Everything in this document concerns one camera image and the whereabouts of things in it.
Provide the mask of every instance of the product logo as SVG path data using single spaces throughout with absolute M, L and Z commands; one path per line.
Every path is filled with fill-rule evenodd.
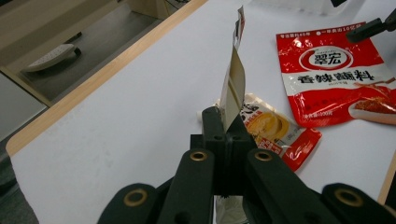
M 349 67 L 353 63 L 352 54 L 334 46 L 320 46 L 304 52 L 299 59 L 306 70 L 335 70 Z

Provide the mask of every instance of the gray floor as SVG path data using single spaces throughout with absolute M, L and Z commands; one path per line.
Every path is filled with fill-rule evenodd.
M 175 0 L 168 3 L 171 12 L 185 5 Z M 79 57 L 71 55 L 43 72 L 24 75 L 36 90 L 56 103 L 161 22 L 131 12 L 124 5 L 81 31 L 82 36 L 70 42 L 81 49 Z M 0 142 L 0 224 L 38 223 L 19 189 L 5 151 L 10 137 Z

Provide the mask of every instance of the small snack packet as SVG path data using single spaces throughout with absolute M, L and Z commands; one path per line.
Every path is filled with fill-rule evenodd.
M 283 82 L 298 124 L 352 119 L 396 124 L 396 79 L 373 42 L 350 43 L 363 23 L 276 35 Z
M 300 127 L 252 93 L 245 95 L 240 115 L 257 147 L 274 151 L 292 171 L 303 164 L 321 137 L 319 131 Z

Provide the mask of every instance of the white table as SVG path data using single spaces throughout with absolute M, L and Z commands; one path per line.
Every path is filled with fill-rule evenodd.
M 276 34 L 384 20 L 395 8 L 391 0 L 367 0 L 347 16 L 324 17 L 253 1 L 208 1 L 120 71 L 112 64 L 131 51 L 99 72 L 115 76 L 96 75 L 11 139 L 7 150 L 40 223 L 94 223 L 122 187 L 157 187 L 175 174 L 190 134 L 201 133 L 196 112 L 219 98 L 242 5 L 247 22 L 239 52 L 247 92 L 290 117 Z M 395 36 L 373 38 L 393 72 Z M 87 88 L 97 89 L 90 94 Z M 381 188 L 391 164 L 394 169 L 396 127 L 353 120 L 319 130 L 318 148 L 297 172 L 305 184 L 321 191 L 342 182 L 383 202 Z

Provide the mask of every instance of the plastic bag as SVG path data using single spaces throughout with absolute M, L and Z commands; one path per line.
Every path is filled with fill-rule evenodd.
M 352 119 L 396 124 L 396 81 L 370 39 L 347 41 L 362 23 L 276 35 L 283 82 L 298 124 Z

